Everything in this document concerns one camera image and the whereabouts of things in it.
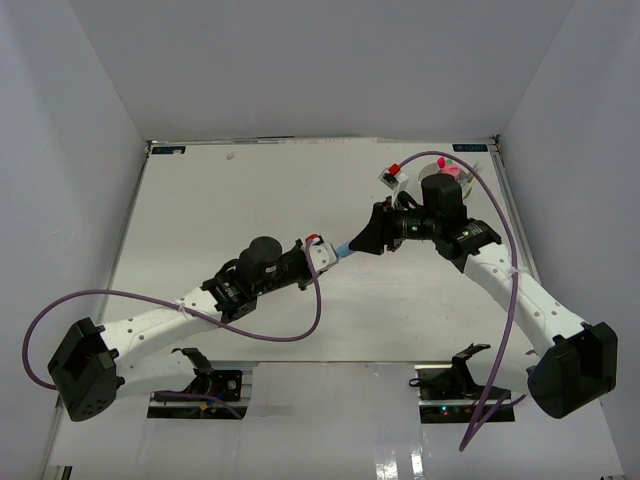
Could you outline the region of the pink-lidded small jar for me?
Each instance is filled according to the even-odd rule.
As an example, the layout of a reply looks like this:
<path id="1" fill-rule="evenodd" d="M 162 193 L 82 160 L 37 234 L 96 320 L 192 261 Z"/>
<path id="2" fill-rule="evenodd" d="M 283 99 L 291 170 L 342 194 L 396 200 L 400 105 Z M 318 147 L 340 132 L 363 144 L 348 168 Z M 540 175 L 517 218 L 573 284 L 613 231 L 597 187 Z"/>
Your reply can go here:
<path id="1" fill-rule="evenodd" d="M 448 174 L 455 178 L 458 178 L 461 173 L 461 169 L 457 165 L 447 164 L 443 167 L 442 172 L 444 174 Z"/>

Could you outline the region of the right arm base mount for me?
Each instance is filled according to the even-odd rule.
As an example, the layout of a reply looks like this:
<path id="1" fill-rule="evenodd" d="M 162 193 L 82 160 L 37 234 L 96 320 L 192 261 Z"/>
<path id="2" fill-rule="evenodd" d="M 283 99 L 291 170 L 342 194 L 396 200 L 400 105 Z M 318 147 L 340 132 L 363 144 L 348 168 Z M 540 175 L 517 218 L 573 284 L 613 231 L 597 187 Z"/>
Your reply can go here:
<path id="1" fill-rule="evenodd" d="M 484 389 L 471 376 L 467 362 L 487 344 L 471 344 L 449 362 L 416 364 L 408 385 L 417 391 L 423 425 L 466 424 L 479 405 Z"/>

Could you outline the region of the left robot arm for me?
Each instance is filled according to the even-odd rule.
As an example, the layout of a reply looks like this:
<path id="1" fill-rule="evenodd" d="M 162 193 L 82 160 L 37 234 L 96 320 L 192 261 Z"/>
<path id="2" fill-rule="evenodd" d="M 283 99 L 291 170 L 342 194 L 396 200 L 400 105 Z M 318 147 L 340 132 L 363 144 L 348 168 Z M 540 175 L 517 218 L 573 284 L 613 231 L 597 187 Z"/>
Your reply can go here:
<path id="1" fill-rule="evenodd" d="M 194 348 L 165 357 L 157 351 L 221 327 L 253 312 L 259 297 L 295 285 L 317 286 L 338 263 L 332 245 L 312 235 L 289 251 L 258 237 L 200 286 L 175 302 L 124 320 L 71 325 L 48 364 L 69 418 L 91 419 L 124 396 L 170 390 L 199 399 L 211 387 L 212 368 Z"/>

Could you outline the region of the blue highlighter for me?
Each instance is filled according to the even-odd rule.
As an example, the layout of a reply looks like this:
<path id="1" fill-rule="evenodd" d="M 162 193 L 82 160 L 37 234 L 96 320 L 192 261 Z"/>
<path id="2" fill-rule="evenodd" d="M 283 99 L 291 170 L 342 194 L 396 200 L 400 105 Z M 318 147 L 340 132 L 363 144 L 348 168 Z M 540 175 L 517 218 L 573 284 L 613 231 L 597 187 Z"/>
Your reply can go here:
<path id="1" fill-rule="evenodd" d="M 345 242 L 335 249 L 336 256 L 338 258 L 346 258 L 354 253 L 353 250 L 349 248 L 349 243 Z"/>

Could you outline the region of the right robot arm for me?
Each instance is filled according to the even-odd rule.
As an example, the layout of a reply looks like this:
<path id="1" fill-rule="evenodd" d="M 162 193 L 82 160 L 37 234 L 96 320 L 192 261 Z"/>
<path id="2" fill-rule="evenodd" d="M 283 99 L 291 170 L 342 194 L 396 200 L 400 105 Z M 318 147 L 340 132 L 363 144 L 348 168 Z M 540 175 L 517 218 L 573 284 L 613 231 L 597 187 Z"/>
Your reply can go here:
<path id="1" fill-rule="evenodd" d="M 481 287 L 504 309 L 506 326 L 518 326 L 536 363 L 510 354 L 502 342 L 492 364 L 475 360 L 485 345 L 473 345 L 452 359 L 451 384 L 472 399 L 487 386 L 534 400 L 560 419 L 614 390 L 618 337 L 606 323 L 590 324 L 563 307 L 529 273 L 518 269 L 517 251 L 486 222 L 469 217 L 463 188 L 444 171 L 419 182 L 420 201 L 408 192 L 408 177 L 394 165 L 380 180 L 392 193 L 372 207 L 370 220 L 349 250 L 382 255 L 408 240 L 430 241 L 436 252 Z"/>

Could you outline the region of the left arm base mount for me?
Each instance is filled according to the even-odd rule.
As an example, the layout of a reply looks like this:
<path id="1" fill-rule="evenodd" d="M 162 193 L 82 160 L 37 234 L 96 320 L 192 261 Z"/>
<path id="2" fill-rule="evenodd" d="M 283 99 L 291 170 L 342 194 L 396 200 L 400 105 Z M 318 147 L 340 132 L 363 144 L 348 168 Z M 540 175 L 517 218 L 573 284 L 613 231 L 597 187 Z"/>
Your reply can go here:
<path id="1" fill-rule="evenodd" d="M 251 396 L 252 373 L 246 369 L 214 367 L 196 348 L 173 348 L 172 355 L 188 359 L 195 379 L 176 393 L 153 393 L 148 419 L 242 420 Z"/>

